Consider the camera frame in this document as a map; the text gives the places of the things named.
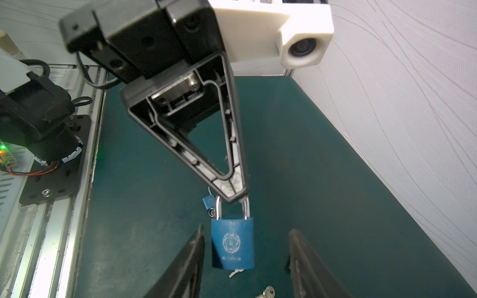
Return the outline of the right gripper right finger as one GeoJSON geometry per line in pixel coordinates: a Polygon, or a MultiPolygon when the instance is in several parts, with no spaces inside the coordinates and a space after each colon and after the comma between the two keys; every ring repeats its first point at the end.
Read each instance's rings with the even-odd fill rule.
{"type": "Polygon", "coordinates": [[[289,232],[293,293],[296,298],[351,298],[340,281],[297,229],[289,232]]]}

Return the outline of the blue padlock with keys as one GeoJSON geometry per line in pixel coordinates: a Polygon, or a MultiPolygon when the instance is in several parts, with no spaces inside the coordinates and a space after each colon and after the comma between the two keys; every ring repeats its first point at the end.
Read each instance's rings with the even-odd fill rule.
{"type": "Polygon", "coordinates": [[[248,199],[241,202],[242,215],[222,217],[222,200],[215,203],[211,221],[212,267],[224,270],[255,268],[254,221],[248,199]]]}

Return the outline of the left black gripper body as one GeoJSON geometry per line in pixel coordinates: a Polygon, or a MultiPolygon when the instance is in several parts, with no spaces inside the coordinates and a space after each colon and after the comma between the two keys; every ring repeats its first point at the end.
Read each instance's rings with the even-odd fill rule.
{"type": "Polygon", "coordinates": [[[68,52],[124,83],[225,49],[209,1],[92,1],[61,18],[59,29],[68,52]]]}

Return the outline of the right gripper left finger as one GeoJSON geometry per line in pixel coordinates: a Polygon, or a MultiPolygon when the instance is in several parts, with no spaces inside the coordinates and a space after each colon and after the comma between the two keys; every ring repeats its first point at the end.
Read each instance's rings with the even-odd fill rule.
{"type": "Polygon", "coordinates": [[[201,224],[161,278],[146,293],[147,298],[198,298],[204,266],[205,240],[201,224]]]}

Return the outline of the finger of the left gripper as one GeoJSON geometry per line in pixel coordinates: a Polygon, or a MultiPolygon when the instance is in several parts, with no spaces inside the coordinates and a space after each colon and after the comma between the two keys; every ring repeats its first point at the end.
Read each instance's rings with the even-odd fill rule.
{"type": "Polygon", "coordinates": [[[223,200],[248,197],[239,101],[224,52],[139,78],[120,95],[129,116],[223,200]]]}

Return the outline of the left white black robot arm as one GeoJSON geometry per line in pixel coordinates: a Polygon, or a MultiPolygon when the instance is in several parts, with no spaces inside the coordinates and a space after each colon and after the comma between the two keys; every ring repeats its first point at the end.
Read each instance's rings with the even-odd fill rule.
{"type": "MultiPolygon", "coordinates": [[[[228,203],[248,198],[247,167],[232,68],[208,1],[94,1],[59,22],[66,49],[85,55],[125,86],[120,95],[136,123],[191,168],[228,203]],[[188,138],[219,112],[228,170],[221,171],[188,138]]],[[[48,73],[1,92],[1,137],[50,165],[74,156],[67,127],[70,95],[48,73]]]]}

